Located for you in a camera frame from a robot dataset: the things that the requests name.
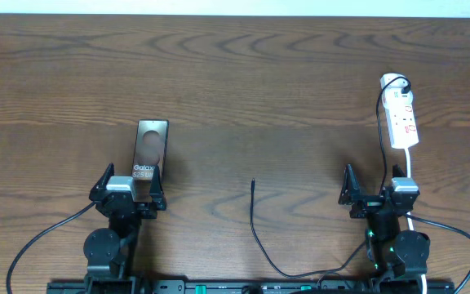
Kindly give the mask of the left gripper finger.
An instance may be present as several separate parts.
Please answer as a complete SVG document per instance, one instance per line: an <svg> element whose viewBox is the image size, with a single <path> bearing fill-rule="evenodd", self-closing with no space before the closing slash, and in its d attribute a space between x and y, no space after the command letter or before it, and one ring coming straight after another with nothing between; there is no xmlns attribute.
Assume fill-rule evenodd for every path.
<svg viewBox="0 0 470 294"><path fill-rule="evenodd" d="M164 195L163 188L162 188L161 172L160 172L160 168L158 165L156 165L153 169L149 195L152 198L152 200L156 203L164 202L165 195Z"/></svg>
<svg viewBox="0 0 470 294"><path fill-rule="evenodd" d="M110 163L105 171L104 174L97 180L95 185L91 188L91 195L97 196L99 193L102 193L106 190L106 185L108 184L110 178L114 175L114 164Z"/></svg>

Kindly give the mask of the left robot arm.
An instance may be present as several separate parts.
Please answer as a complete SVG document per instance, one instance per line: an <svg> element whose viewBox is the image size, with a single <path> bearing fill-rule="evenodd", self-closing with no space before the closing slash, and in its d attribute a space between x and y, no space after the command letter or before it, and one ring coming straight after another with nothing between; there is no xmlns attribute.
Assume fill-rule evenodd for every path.
<svg viewBox="0 0 470 294"><path fill-rule="evenodd" d="M109 164L91 188L89 199L109 220L109 226L91 232L83 245L87 259L85 293L151 293L151 283L131 272L142 220L166 210L159 167L153 170L150 202L135 201L135 180L116 176Z"/></svg>

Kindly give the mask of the Samsung Galaxy smartphone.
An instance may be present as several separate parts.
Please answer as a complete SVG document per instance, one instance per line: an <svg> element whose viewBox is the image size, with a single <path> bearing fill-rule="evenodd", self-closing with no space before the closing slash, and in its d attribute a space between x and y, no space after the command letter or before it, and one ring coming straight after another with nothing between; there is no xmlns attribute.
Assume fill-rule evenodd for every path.
<svg viewBox="0 0 470 294"><path fill-rule="evenodd" d="M142 119L136 132L134 159L131 176L135 180L151 181L155 167L162 178L169 131L169 121Z"/></svg>

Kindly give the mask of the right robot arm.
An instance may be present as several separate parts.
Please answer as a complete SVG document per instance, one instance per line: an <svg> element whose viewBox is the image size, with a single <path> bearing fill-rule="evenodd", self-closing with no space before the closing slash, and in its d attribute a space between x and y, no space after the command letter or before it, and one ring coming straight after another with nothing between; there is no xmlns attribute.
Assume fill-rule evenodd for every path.
<svg viewBox="0 0 470 294"><path fill-rule="evenodd" d="M424 233L401 229L399 223L400 217L412 211L419 187L399 166L392 171L392 184L372 195L362 192L352 166L347 165L338 203L351 207L351 218L367 222L366 246L376 270L368 281L372 292L394 292L396 287L426 292L421 276L428 271L430 239Z"/></svg>

